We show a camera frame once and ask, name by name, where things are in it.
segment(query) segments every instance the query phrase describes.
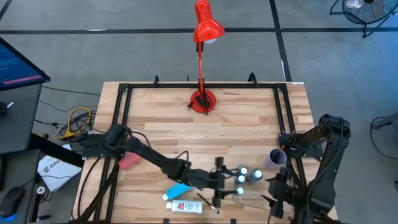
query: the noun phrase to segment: butcher block tabletop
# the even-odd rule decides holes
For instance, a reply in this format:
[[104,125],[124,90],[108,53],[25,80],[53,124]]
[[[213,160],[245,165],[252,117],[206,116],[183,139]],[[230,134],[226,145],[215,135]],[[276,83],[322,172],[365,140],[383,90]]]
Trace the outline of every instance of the butcher block tabletop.
[[[113,111],[118,94],[119,82],[104,83],[94,128],[107,131],[111,126]],[[310,104],[303,83],[286,83],[290,105],[298,133],[314,127]],[[271,88],[211,88],[217,99],[215,109],[203,115],[187,108],[192,88],[135,88],[132,91],[127,125],[134,131],[144,133],[152,148],[167,157],[175,157],[189,151],[193,169],[210,171],[214,168],[215,157],[224,157],[229,169],[244,164],[262,169],[266,155],[279,148],[279,122]],[[279,93],[284,123],[289,130],[287,113],[282,92]],[[125,95],[122,97],[119,123],[123,113]],[[73,216],[77,216],[77,202],[83,180],[96,158],[89,158],[81,174]],[[81,198],[81,212],[90,204],[98,192],[104,159],[93,168],[88,177]],[[303,158],[307,182],[318,170],[319,162],[313,158]],[[264,177],[271,178],[278,170],[264,170]],[[162,195],[175,183],[169,180],[160,169],[141,160],[129,170],[120,170],[114,198],[112,223],[267,223],[269,207],[259,194],[268,195],[268,183],[260,181],[254,185],[244,185],[247,195],[227,196],[222,200],[220,214],[216,214],[203,203],[203,213],[178,213],[166,208]],[[234,189],[234,180],[226,180],[226,189]],[[211,201],[213,190],[191,190],[181,195],[179,200],[202,201],[201,193]],[[105,218],[108,193],[104,196],[100,219]],[[284,206],[284,219],[271,218],[270,223],[288,223],[293,216],[292,207]],[[335,209],[329,216],[336,217]]]

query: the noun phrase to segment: lamp base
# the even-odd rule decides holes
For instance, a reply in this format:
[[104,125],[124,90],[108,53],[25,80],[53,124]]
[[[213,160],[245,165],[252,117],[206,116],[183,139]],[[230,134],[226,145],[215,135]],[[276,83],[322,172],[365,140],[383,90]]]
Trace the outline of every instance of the lamp base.
[[194,91],[192,93],[191,96],[192,109],[197,113],[209,113],[216,106],[216,96],[210,90],[205,90],[205,92],[206,92],[206,99],[209,103],[208,108],[199,104],[199,102],[195,99],[197,96],[199,96],[200,99],[203,101],[203,96],[200,94],[199,90]]

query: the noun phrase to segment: white tube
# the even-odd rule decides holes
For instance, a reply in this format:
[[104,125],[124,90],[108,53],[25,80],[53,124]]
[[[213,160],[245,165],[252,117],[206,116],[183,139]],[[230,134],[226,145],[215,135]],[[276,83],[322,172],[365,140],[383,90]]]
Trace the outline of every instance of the white tube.
[[166,208],[171,208],[173,212],[185,212],[185,213],[202,213],[203,203],[194,202],[187,200],[173,200],[173,202],[167,202]]

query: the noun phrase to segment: computer mouse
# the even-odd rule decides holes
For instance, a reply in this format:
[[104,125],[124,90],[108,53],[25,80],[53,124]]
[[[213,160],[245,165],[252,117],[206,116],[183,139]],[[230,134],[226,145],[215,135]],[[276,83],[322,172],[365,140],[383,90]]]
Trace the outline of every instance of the computer mouse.
[[23,187],[14,187],[8,191],[0,203],[0,216],[8,218],[15,214],[24,193],[25,190]]

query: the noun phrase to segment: red desk lamp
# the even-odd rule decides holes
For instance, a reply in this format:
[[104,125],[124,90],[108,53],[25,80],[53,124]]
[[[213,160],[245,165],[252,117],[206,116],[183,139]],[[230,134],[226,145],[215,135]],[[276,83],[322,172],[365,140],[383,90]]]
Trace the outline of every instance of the red desk lamp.
[[203,42],[213,43],[218,37],[225,34],[223,27],[213,19],[210,3],[208,0],[198,0],[195,4],[195,12],[198,18],[198,25],[193,32],[193,41],[197,43],[198,66],[199,66],[199,90],[191,96],[191,103],[188,107],[198,113],[207,114],[216,106],[216,96],[210,91],[205,90],[203,74],[201,69],[201,53]]

